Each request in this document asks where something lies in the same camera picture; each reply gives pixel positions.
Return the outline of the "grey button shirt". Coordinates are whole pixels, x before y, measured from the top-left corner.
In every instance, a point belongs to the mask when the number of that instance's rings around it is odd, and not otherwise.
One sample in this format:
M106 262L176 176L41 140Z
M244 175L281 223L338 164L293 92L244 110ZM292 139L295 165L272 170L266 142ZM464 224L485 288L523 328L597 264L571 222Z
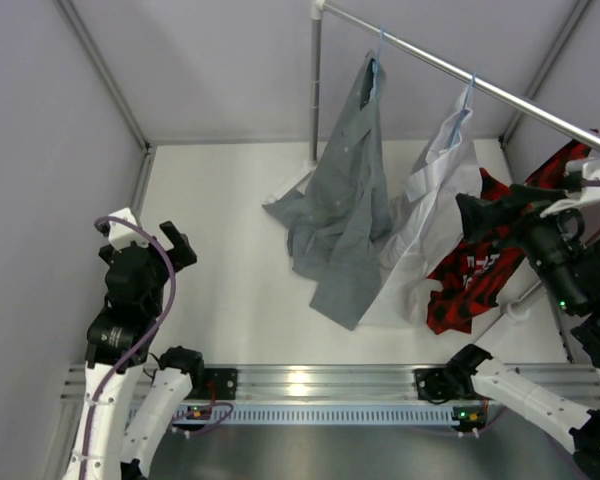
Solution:
M288 231L293 271L317 283L311 308L347 330L381 289L376 245L392 230L380 125L385 83L368 52L305 190L263 206Z

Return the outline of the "light blue hanger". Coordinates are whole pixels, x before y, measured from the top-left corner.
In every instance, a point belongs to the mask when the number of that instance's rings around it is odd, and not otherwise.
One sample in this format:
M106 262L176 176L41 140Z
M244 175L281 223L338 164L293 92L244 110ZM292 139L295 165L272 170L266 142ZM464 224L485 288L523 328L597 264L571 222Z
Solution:
M378 34L379 34L379 41L378 41L378 45L376 48L375 56L371 62L372 84L371 84L371 90L369 93L370 100L375 99L377 96L377 92L378 92L378 77L379 77L379 71L380 71L380 66L381 66L382 48L383 48L383 44L384 44L385 36L386 36L386 29L383 24L380 25Z

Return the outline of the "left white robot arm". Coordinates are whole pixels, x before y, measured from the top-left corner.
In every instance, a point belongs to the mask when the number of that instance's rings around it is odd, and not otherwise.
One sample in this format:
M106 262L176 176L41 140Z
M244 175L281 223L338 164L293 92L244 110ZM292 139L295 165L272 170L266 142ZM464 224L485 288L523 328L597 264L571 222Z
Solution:
M67 479L145 479L179 404L203 393L201 353L171 347L158 361L150 391L130 411L151 342L175 299L176 275L197 255L170 221L159 228L165 249L128 211L95 223L107 238L99 251L106 263L104 305L87 331L85 387Z

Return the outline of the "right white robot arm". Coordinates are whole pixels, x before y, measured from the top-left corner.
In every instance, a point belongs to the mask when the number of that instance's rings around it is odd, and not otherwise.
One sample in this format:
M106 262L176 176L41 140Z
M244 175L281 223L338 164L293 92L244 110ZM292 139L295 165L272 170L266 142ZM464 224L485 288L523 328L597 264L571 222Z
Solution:
M457 197L464 238L475 243L495 227L508 233L501 247L522 251L545 291L552 314L579 319L572 337L600 371L600 238L581 239L586 192L568 194L515 185L510 195ZM588 479L600 479L600 409L587 407L525 378L495 353L470 343L440 373L436 392L449 400L493 400L538 427Z

